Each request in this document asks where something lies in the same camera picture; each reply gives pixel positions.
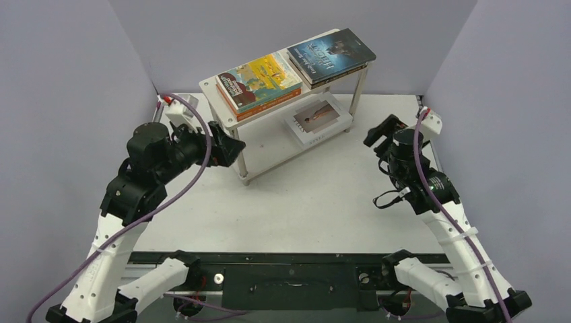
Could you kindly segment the orange 78-storey treehouse book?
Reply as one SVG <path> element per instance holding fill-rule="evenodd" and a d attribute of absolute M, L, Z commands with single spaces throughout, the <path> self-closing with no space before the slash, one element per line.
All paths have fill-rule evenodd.
<path fill-rule="evenodd" d="M 278 104 L 284 103 L 288 100 L 291 100 L 292 98 L 295 98 L 297 96 L 299 96 L 302 92 L 302 88 L 298 88 L 295 89 L 293 91 L 291 91 L 288 94 L 284 94 L 276 99 L 273 99 L 269 102 L 266 102 L 264 104 L 260 104 L 258 106 L 255 106 L 245 112 L 239 112 L 237 111 L 237 109 L 235 109 L 235 107 L 233 107 L 233 105 L 231 105 L 230 99 L 228 98 L 228 96 L 224 93 L 224 91 L 222 90 L 222 88 L 219 85 L 216 85 L 217 91 L 218 93 L 221 95 L 221 97 L 224 99 L 226 105 L 228 106 L 228 108 L 233 112 L 234 116 L 236 117 L 237 121 L 241 121 L 244 119 L 247 119 L 249 117 L 252 117 L 254 115 L 260 114 L 265 110 L 268 110 Z"/>

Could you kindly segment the white style magazine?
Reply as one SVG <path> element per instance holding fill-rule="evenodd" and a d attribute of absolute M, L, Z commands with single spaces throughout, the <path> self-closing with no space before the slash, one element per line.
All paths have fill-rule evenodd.
<path fill-rule="evenodd" d="M 296 104 L 283 121 L 305 150 L 348 129 L 353 116 L 333 94 L 325 92 Z"/>

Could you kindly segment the yellow red paperback book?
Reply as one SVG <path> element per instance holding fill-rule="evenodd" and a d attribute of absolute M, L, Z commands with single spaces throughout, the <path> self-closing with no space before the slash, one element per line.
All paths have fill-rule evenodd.
<path fill-rule="evenodd" d="M 287 57 L 273 52 L 215 77 L 217 87 L 236 115 L 300 89 L 303 80 Z"/>

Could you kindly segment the black blue treehouse book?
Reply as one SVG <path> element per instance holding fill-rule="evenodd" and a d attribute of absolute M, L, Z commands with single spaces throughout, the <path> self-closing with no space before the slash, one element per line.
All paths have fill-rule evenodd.
<path fill-rule="evenodd" d="M 323 67 L 322 65 L 300 64 L 295 62 L 295 60 L 292 58 L 289 59 L 289 62 L 298 70 L 305 84 L 311 89 L 324 86 L 328 83 L 331 83 L 332 81 L 343 78 L 347 75 L 368 67 L 368 63 L 361 63 L 353 67 L 335 67 L 329 69 Z"/>

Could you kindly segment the dark blue paperback book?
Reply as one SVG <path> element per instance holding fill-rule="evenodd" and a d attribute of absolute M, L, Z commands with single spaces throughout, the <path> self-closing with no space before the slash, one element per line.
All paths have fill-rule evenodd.
<path fill-rule="evenodd" d="M 376 54 L 349 28 L 307 40 L 287 48 L 295 62 L 323 67 L 353 67 L 376 60 Z"/>

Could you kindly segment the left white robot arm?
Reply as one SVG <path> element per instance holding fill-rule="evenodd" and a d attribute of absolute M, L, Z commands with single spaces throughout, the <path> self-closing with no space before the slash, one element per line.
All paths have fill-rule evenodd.
<path fill-rule="evenodd" d="M 209 132 L 187 124 L 138 126 L 127 142 L 127 159 L 106 188 L 87 264 L 65 300 L 48 309 L 47 322 L 135 322 L 174 287 L 200 283 L 199 259 L 175 251 L 132 283 L 121 278 L 134 247 L 157 210 L 172 203 L 166 185 L 193 165 L 230 167 L 245 148 L 211 121 Z"/>

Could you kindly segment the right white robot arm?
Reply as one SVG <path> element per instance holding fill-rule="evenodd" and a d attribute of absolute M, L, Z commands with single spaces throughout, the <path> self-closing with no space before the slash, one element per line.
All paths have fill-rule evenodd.
<path fill-rule="evenodd" d="M 431 166 L 422 153 L 442 129 L 430 109 L 409 126 L 390 115 L 371 128 L 364 144 L 378 157 L 379 170 L 389 177 L 394 203 L 407 202 L 425 223 L 453 267 L 448 277 L 425 265 L 407 250 L 382 259 L 380 280 L 395 291 L 419 292 L 449 322 L 511 322 L 532 305 L 525 291 L 515 289 L 486 254 L 449 177 Z"/>

